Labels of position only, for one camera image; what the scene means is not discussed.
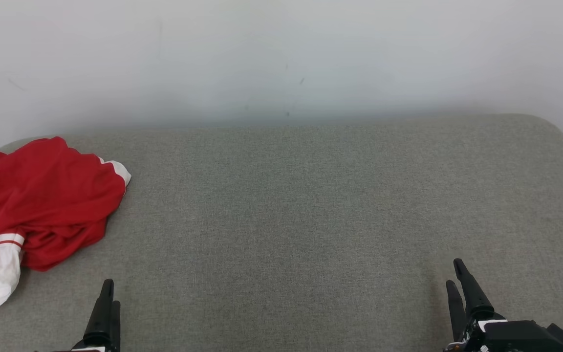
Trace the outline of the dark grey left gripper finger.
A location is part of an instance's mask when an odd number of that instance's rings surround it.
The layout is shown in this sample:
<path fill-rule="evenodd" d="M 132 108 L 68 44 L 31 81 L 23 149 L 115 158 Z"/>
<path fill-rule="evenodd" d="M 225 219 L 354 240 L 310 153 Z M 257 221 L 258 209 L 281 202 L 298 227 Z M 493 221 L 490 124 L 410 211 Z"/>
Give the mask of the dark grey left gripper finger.
<path fill-rule="evenodd" d="M 121 345 L 121 304 L 119 301 L 113 301 L 111 305 L 111 345 Z"/>
<path fill-rule="evenodd" d="M 114 281 L 105 279 L 85 330 L 85 345 L 113 346 L 112 303 Z"/>

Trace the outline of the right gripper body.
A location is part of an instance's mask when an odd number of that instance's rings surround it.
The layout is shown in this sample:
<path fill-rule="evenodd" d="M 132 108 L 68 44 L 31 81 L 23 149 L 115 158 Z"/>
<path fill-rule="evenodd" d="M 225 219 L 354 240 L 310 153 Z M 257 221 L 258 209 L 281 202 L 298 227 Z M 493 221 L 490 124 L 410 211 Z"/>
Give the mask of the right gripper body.
<path fill-rule="evenodd" d="M 454 341 L 443 348 L 443 352 L 489 352 L 485 346 L 486 325 L 507 323 L 507 319 L 472 318 L 464 324 L 461 318 L 452 319 L 452 336 Z"/>

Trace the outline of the red shorts with white stripe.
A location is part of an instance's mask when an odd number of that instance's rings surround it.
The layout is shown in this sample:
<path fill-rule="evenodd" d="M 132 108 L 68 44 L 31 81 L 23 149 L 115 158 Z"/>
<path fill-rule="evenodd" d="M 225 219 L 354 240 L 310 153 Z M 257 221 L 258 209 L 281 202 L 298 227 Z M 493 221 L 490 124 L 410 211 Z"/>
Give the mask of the red shorts with white stripe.
<path fill-rule="evenodd" d="M 60 137 L 0 152 L 0 234 L 100 222 L 126 189 L 112 163 L 82 154 Z"/>

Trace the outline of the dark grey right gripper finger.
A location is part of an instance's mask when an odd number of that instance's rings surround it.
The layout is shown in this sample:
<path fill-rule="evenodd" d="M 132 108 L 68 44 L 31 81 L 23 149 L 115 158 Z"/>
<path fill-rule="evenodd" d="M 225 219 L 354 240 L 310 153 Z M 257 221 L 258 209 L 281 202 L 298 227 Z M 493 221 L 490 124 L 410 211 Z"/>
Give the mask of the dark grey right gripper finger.
<path fill-rule="evenodd" d="M 454 259 L 454 268 L 462 287 L 467 318 L 475 320 L 491 319 L 495 314 L 494 307 L 475 277 L 463 263 L 463 260 L 460 258 Z"/>
<path fill-rule="evenodd" d="M 463 307 L 462 296 L 453 281 L 447 280 L 445 282 L 445 287 L 448 296 L 452 337 L 455 342 L 460 342 L 463 339 L 463 334 L 465 333 L 468 323 L 466 312 Z"/>

